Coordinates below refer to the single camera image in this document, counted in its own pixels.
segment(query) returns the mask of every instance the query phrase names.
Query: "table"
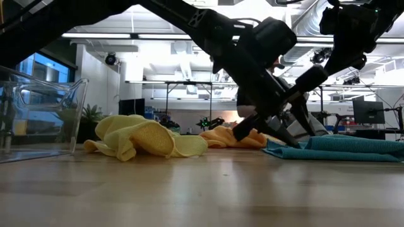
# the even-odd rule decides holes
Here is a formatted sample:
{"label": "table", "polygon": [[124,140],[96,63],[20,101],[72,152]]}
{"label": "table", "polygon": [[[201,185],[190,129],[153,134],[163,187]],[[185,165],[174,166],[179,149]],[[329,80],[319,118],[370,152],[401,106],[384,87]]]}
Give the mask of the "table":
{"label": "table", "polygon": [[0,165],[0,226],[400,226],[401,163],[211,149],[121,163],[76,153]]}

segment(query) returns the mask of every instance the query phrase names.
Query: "yellow cloth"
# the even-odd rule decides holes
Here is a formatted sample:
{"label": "yellow cloth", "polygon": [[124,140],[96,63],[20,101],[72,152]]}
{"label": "yellow cloth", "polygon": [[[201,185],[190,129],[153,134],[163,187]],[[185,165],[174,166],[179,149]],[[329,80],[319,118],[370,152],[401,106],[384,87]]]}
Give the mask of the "yellow cloth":
{"label": "yellow cloth", "polygon": [[202,132],[200,136],[208,142],[209,148],[261,149],[266,147],[267,139],[285,144],[274,137],[258,133],[256,129],[251,130],[250,134],[242,141],[237,141],[233,135],[233,130],[224,126],[218,126],[213,130]]}
{"label": "yellow cloth", "polygon": [[139,115],[107,117],[98,123],[95,133],[104,143],[87,140],[84,149],[98,150],[121,161],[130,160],[140,150],[170,158],[197,156],[208,149],[200,136],[180,136]]}

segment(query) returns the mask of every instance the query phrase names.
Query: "blue cloth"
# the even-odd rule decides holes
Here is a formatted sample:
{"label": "blue cloth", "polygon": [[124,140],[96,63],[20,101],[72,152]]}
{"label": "blue cloth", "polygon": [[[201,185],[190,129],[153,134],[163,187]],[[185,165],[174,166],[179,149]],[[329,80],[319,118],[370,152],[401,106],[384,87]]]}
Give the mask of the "blue cloth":
{"label": "blue cloth", "polygon": [[343,135],[315,136],[301,149],[268,141],[263,151],[288,160],[404,161],[404,143]]}

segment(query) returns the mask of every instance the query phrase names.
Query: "potted plant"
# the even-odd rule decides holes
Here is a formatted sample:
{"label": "potted plant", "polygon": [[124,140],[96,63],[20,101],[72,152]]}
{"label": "potted plant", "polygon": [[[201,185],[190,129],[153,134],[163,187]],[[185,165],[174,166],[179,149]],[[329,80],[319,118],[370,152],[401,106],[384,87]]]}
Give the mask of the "potted plant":
{"label": "potted plant", "polygon": [[80,128],[78,129],[77,143],[84,143],[87,139],[94,141],[98,140],[99,138],[95,134],[95,128],[103,117],[101,108],[98,108],[97,105],[91,107],[87,104],[87,107],[83,108]]}
{"label": "potted plant", "polygon": [[71,133],[74,126],[74,116],[76,115],[77,104],[72,100],[64,100],[62,104],[62,110],[57,111],[53,115],[62,121],[62,127],[57,135],[57,143],[70,143]]}

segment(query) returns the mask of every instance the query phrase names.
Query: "cable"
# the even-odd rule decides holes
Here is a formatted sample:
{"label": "cable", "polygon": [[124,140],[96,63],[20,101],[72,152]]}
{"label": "cable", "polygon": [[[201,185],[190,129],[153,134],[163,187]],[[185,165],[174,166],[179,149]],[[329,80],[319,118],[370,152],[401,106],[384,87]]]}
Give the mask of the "cable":
{"label": "cable", "polygon": [[397,99],[397,102],[394,103],[393,108],[396,108],[397,103],[403,98],[404,94]]}
{"label": "cable", "polygon": [[287,5],[287,4],[293,4],[293,3],[299,3],[301,1],[304,0],[289,0],[289,1],[279,1],[279,0],[275,0],[275,3],[279,4],[279,5]]}
{"label": "cable", "polygon": [[[380,98],[380,100],[382,100],[384,103],[386,103],[387,106],[389,106],[390,108],[393,109],[393,107],[392,107],[388,102],[386,102],[386,100],[384,100],[382,97],[380,97],[380,95],[378,95],[370,86],[368,86],[367,84],[365,84],[360,78],[359,78],[359,81],[360,81],[361,83],[363,83],[365,86],[367,86],[367,88],[368,88],[371,92],[373,92],[378,98]],[[396,112],[393,111],[393,113],[394,113],[394,116],[396,117],[397,125],[400,125],[400,123],[399,123],[399,121],[398,121],[398,116],[397,116]]]}
{"label": "cable", "polygon": [[38,5],[42,0],[34,0],[24,8],[22,8],[16,15],[14,15],[12,18],[8,19],[6,22],[2,23],[0,25],[0,30],[7,28],[8,26],[12,25],[16,20],[18,20],[20,17],[24,16],[25,13],[30,11],[32,8],[34,8],[36,5]]}

